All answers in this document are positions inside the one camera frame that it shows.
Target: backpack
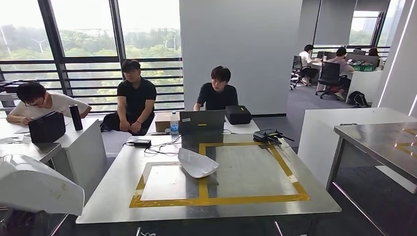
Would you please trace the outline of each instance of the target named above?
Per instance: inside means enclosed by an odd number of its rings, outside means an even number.
[[[348,104],[355,107],[371,107],[365,99],[365,94],[354,91],[348,97]]]

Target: black thermos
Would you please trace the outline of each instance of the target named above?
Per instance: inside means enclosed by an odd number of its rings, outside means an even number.
[[[71,112],[72,121],[74,122],[75,130],[82,130],[83,124],[81,123],[80,112],[78,106],[75,104],[69,105],[69,111]]]

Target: white shirt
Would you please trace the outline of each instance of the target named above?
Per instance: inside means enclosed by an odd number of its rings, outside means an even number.
[[[19,104],[17,104],[17,106],[13,109],[13,111],[10,112],[10,114],[13,116],[36,118],[56,111],[63,113],[66,117],[71,117],[69,105],[76,104],[80,114],[89,107],[86,103],[78,101],[72,97],[68,97],[67,95],[55,92],[48,93],[52,99],[52,107],[50,109],[27,107],[24,102],[19,102]]]
[[[312,61],[310,54],[306,51],[300,52],[299,56],[301,57],[302,66],[307,66]]]

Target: person sitting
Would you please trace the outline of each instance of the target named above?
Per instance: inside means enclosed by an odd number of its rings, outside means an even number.
[[[117,89],[117,112],[104,117],[102,130],[145,135],[155,116],[155,85],[141,76],[141,65],[136,60],[125,60],[121,71],[126,80]]]
[[[313,49],[314,49],[313,45],[307,44],[304,47],[304,51],[300,52],[299,56],[301,57],[302,67],[308,66],[309,63],[315,63],[315,62],[320,61],[320,59],[314,59],[314,60],[311,59],[310,55]],[[302,78],[301,81],[305,85],[310,85],[311,79],[314,78],[318,73],[319,73],[318,69],[304,68],[301,70],[301,78]]]
[[[19,104],[7,115],[6,120],[28,125],[33,118],[57,111],[71,117],[69,105],[77,105],[80,117],[84,118],[91,111],[91,106],[64,94],[47,92],[38,82],[27,82],[17,87]]]
[[[236,88],[229,85],[230,70],[218,66],[211,72],[211,83],[205,83],[200,88],[194,111],[199,111],[206,103],[206,110],[224,110],[226,106],[238,105]]]
[[[345,56],[346,56],[346,48],[344,47],[340,47],[339,49],[337,49],[336,51],[336,57],[333,59],[329,59],[327,60],[327,62],[332,62],[332,63],[337,63],[340,65],[340,74],[345,74],[346,72],[354,72],[355,69],[353,67],[351,67],[346,61],[345,61]],[[339,91],[337,93],[335,93],[335,95],[337,97],[339,97],[342,100],[346,100],[343,97],[343,93],[349,89],[349,86],[351,85],[351,80],[347,79],[347,78],[341,78],[340,79],[340,84],[341,84],[341,88],[339,89]]]

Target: glasses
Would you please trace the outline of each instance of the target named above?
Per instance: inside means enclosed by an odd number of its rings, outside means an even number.
[[[42,97],[42,102],[38,102],[36,104],[28,104],[28,103],[25,102],[25,106],[27,106],[27,107],[41,106],[41,105],[43,105],[44,102],[45,102],[45,98]]]

